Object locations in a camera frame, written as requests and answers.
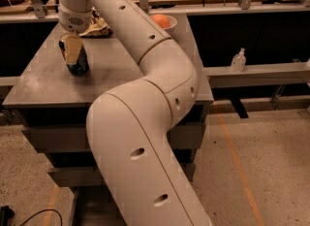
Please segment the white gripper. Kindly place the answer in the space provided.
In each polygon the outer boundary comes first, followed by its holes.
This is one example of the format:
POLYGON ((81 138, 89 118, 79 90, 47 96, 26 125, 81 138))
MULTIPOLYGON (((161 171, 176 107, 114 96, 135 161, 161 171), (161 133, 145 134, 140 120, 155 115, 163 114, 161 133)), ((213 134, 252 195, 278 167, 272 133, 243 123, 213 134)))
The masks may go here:
POLYGON ((64 30, 72 33, 64 35, 65 60, 69 65, 76 65, 82 47, 82 39, 78 33, 85 32, 90 25, 91 12, 75 12, 63 4, 59 4, 59 23, 64 30))

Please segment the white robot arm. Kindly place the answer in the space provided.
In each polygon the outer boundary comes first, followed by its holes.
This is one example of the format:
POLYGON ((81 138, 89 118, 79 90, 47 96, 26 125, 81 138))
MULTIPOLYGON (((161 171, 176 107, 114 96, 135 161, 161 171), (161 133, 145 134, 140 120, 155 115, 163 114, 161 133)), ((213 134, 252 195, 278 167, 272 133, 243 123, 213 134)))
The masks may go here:
POLYGON ((167 139, 195 104, 200 74, 182 47, 131 0, 60 0, 59 21, 97 10, 141 78, 101 94, 86 118, 88 142, 127 226, 213 226, 167 139))

